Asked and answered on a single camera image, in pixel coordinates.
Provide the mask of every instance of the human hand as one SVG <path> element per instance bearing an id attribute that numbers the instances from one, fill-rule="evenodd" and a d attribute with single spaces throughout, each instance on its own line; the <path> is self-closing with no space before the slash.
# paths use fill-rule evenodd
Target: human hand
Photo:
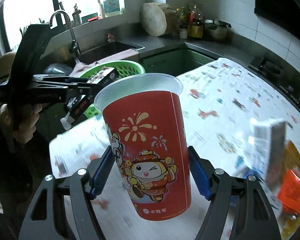
<path id="1" fill-rule="evenodd" d="M 8 109 L 7 104 L 2 105 L 0 109 L 0 128 L 5 138 L 7 139 L 8 134 L 11 133 L 18 143 L 25 144 L 30 141 L 36 130 L 35 123 L 39 119 L 39 112 L 41 110 L 42 104 L 23 106 L 21 110 L 22 120 L 18 126 L 18 130 L 13 131 L 11 127 L 13 114 Z"/>

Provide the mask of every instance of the faucet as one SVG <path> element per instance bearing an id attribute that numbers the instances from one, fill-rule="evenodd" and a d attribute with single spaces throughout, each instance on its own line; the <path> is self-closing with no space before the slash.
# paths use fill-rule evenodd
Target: faucet
<path id="1" fill-rule="evenodd" d="M 55 17 L 55 15 L 57 15 L 58 13 L 60 14 L 63 14 L 64 17 L 65 17 L 65 20 L 66 20 L 66 23 L 69 27 L 69 30 L 70 30 L 70 33 L 71 33 L 71 38 L 72 38 L 72 43 L 71 43 L 71 46 L 69 48 L 69 52 L 72 54 L 72 53 L 75 53 L 77 57 L 79 57 L 79 55 L 81 54 L 81 51 L 80 51 L 80 47 L 79 47 L 79 44 L 75 38 L 75 35 L 74 35 L 74 31 L 73 31 L 73 28 L 72 28 L 72 23 L 71 23 L 71 20 L 70 20 L 70 17 L 69 15 L 64 11 L 64 10 L 57 10 L 55 11 L 51 18 L 50 18 L 50 22 L 49 22 L 49 26 L 52 27 L 52 21 L 53 21 L 53 18 Z"/>

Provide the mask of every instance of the pot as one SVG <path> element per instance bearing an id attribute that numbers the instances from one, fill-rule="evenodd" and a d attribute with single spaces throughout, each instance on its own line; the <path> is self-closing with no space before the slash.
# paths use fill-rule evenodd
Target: pot
<path id="1" fill-rule="evenodd" d="M 230 23 L 218 20 L 205 20 L 205 31 L 216 41 L 223 41 L 227 38 L 231 28 Z"/>

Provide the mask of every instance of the window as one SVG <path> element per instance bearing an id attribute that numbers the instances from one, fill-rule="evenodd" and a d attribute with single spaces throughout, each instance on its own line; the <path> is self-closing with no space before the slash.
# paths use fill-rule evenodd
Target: window
<path id="1" fill-rule="evenodd" d="M 74 12 L 75 4 L 77 4 L 78 8 L 82 11 L 80 14 L 81 17 L 98 11 L 97 0 L 5 0 L 3 10 L 0 10 L 2 38 L 8 41 L 4 43 L 5 50 L 8 52 L 18 49 L 22 39 L 20 29 L 23 32 L 28 25 L 40 23 L 39 19 L 49 22 L 51 15 L 55 11 L 54 8 L 59 9 L 59 2 L 62 2 L 71 20 L 73 20 L 72 13 Z M 56 18 L 54 18 L 53 27 L 58 26 L 58 24 Z M 58 33 L 55 32 L 55 35 L 64 30 L 65 27 L 58 26 Z"/>

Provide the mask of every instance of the silver bolt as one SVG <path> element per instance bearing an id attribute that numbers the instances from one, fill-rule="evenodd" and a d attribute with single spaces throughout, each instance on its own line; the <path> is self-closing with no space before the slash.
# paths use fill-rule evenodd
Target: silver bolt
<path id="1" fill-rule="evenodd" d="M 222 175 L 225 173 L 225 171 L 223 169 L 215 169 L 215 173 L 218 175 Z"/>
<path id="2" fill-rule="evenodd" d="M 251 180 L 251 181 L 255 181 L 255 180 L 256 180 L 256 177 L 253 176 L 253 175 L 249 175 L 249 176 L 248 176 L 248 179 Z"/>
<path id="3" fill-rule="evenodd" d="M 47 175 L 45 178 L 44 178 L 46 181 L 50 181 L 53 179 L 53 176 L 52 175 Z"/>
<path id="4" fill-rule="evenodd" d="M 86 169 L 80 169 L 80 170 L 78 170 L 78 175 L 80 175 L 80 176 L 82 176 L 82 175 L 84 175 L 86 173 L 87 173 Z"/>

